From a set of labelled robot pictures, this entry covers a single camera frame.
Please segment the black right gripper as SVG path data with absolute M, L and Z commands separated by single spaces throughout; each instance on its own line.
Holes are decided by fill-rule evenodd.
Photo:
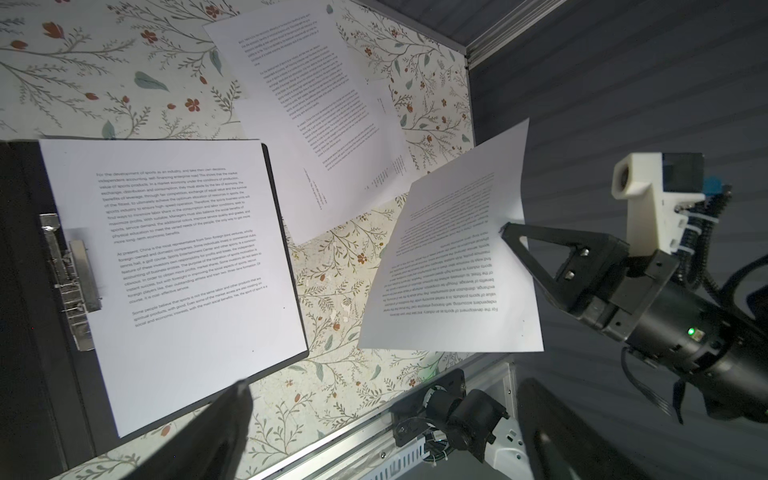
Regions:
M 766 419 L 767 289 L 748 295 L 747 311 L 734 301 L 741 282 L 766 266 L 765 256 L 734 273 L 708 302 L 670 280 L 672 258 L 664 253 L 629 260 L 620 279 L 629 245 L 613 235 L 509 222 L 501 238 L 555 307 L 583 312 L 593 301 L 599 315 L 583 323 L 623 343 L 627 379 L 666 415 L 682 417 L 686 388 L 693 386 L 712 419 Z M 554 275 L 530 252 L 532 241 L 568 250 Z M 676 375 L 670 400 L 632 375 L 629 356 Z

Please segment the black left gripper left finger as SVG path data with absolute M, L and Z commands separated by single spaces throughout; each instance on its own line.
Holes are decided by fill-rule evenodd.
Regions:
M 245 450 L 252 410 L 248 382 L 235 382 L 126 477 L 233 479 Z

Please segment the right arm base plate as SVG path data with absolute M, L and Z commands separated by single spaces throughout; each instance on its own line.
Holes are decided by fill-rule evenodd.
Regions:
M 448 445 L 466 451 L 479 461 L 496 440 L 494 429 L 511 418 L 507 409 L 482 390 L 466 390 L 461 369 L 427 383 L 395 402 L 393 416 L 395 445 L 403 447 L 428 429 L 446 434 Z

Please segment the printed paper sheet back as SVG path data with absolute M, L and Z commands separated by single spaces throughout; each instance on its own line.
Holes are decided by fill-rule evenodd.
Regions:
M 419 173 L 388 89 L 354 65 L 330 5 L 283 1 L 206 25 L 269 150 L 288 232 L 306 243 L 409 191 Z

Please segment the printed paper sheet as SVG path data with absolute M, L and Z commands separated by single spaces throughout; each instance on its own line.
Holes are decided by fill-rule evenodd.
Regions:
M 521 224 L 529 123 L 415 181 L 373 280 L 362 349 L 544 349 L 534 280 L 503 240 Z
M 43 139 L 119 437 L 306 358 L 269 151 L 258 140 Z
M 409 191 L 419 173 L 388 89 L 354 65 L 330 5 L 283 1 L 206 25 L 269 150 L 288 232 L 306 243 Z

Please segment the red folder black inside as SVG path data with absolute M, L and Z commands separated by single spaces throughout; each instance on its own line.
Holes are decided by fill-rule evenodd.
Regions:
M 88 324 L 100 300 L 84 244 L 68 241 L 40 140 L 1 146 L 1 475 L 47 479 L 85 465 L 121 465 L 119 445 L 178 416 L 119 437 Z

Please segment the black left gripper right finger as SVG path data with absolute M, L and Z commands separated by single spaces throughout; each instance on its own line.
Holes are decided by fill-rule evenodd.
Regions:
M 650 477 L 537 380 L 519 384 L 517 406 L 534 478 Z

